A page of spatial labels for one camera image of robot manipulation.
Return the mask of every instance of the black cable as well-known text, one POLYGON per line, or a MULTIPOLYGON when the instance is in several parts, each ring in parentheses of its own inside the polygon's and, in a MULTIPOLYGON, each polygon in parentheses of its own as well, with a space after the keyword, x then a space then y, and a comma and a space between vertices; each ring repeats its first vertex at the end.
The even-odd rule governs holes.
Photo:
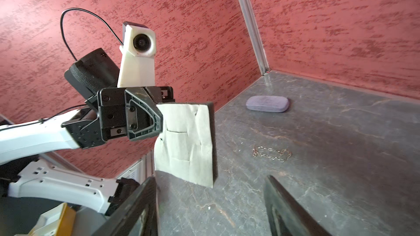
POLYGON ((69 12, 69 11, 72 11, 72 10, 79 10, 79 11, 83 11, 83 12, 86 12, 86 13, 89 13, 89 14, 91 14, 91 15, 93 15, 93 16, 95 16, 95 17, 97 17, 97 18, 99 18, 107 27, 108 27, 108 29, 109 30, 111 30, 111 32, 112 32, 112 34, 118 39, 118 41, 120 42, 120 44, 121 45, 123 45, 123 42, 118 38, 118 36, 117 36, 117 34, 115 34, 115 32, 111 29, 111 27, 108 25, 108 23, 107 22, 105 22, 105 20, 103 20, 100 16, 98 16, 97 14, 95 14, 95 13, 92 13, 92 12, 90 12, 89 10, 86 10, 86 9, 83 9, 83 8, 78 8, 78 7, 72 7, 72 8, 68 8, 68 9, 66 9, 66 10, 64 10, 63 11, 63 13, 61 13, 61 18, 60 18, 60 29, 61 29, 61 36, 63 37, 63 41, 64 41, 64 44, 66 45, 66 47, 67 47, 67 49, 70 51, 70 54, 73 56, 73 58, 74 58, 74 60, 76 60, 77 61, 77 58, 74 56, 74 54, 73 54, 73 52, 71 52, 71 49, 70 49, 70 47, 68 46, 68 44, 67 44, 67 41, 66 41, 66 39, 64 38, 64 30, 63 30, 63 18, 64 18, 64 15, 67 13, 67 12, 69 12))
POLYGON ((76 105, 76 106, 73 106, 73 107, 69 107, 69 108, 66 108, 65 110, 62 110, 62 111, 58 112, 58 113, 57 113, 57 114, 55 114, 54 116, 49 117, 49 118, 47 118, 47 119, 40 118, 40 119, 38 119, 38 121, 31 122, 31 123, 27 123, 27 124, 24 124, 24 125, 17 125, 17 126, 12 125, 11 127, 7 127, 7 128, 0 128, 0 131, 7 130, 7 129, 11 129, 11 128, 18 128, 18 127, 29 126, 29 125, 38 124, 38 123, 41 123, 41 124, 42 124, 42 123, 46 122, 47 120, 50 120, 50 119, 52 119, 52 118, 54 118, 54 117, 56 117, 56 116, 60 115, 60 114, 61 114, 61 113, 63 113, 63 112, 66 112, 66 111, 68 111, 68 110, 71 110, 72 108, 78 108, 78 107, 83 107, 83 106, 87 106, 87 105, 86 105, 86 104, 80 104, 80 105, 76 105))

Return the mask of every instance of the black bracket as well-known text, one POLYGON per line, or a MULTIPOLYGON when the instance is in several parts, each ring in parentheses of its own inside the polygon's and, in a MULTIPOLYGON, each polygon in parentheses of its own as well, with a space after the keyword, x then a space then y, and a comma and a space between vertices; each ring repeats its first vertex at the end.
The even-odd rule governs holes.
POLYGON ((71 120, 61 124, 82 148, 91 148, 105 144, 100 133, 100 121, 91 108, 82 108, 71 120))
POLYGON ((118 187, 114 196, 109 197, 109 205, 105 215, 110 216, 139 186, 139 183, 133 179, 121 178, 117 180, 118 187))
POLYGON ((98 92, 102 139, 107 141, 127 136, 125 88, 104 88, 98 92))
POLYGON ((149 96, 146 88, 127 88, 125 103, 129 140, 145 139, 157 136, 162 132, 163 115, 156 107, 155 101, 149 96))

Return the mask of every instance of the camera lens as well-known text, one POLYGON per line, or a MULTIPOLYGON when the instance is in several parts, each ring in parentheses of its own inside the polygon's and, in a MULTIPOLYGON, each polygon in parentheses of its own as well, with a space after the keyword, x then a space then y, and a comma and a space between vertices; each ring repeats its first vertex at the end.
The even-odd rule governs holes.
POLYGON ((150 42, 150 38, 145 34, 138 34, 134 37, 133 40, 134 48, 140 52, 145 52, 150 49, 152 42, 150 42))

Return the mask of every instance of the white foam pad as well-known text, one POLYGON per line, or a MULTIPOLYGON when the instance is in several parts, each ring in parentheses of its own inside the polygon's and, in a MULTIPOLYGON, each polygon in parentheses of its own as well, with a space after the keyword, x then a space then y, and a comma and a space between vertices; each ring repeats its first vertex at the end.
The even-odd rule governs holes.
POLYGON ((213 187, 213 144, 207 105, 157 104, 163 132, 155 142, 155 170, 213 187))

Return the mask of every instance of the camera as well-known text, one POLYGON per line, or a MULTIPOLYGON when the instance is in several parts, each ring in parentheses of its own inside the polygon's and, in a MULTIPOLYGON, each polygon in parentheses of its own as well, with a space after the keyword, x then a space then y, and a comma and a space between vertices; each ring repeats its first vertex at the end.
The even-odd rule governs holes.
POLYGON ((153 56, 156 53, 156 35, 145 25, 123 23, 123 48, 134 56, 153 56))
POLYGON ((155 86, 155 32, 145 25, 125 21, 123 39, 117 87, 155 86))

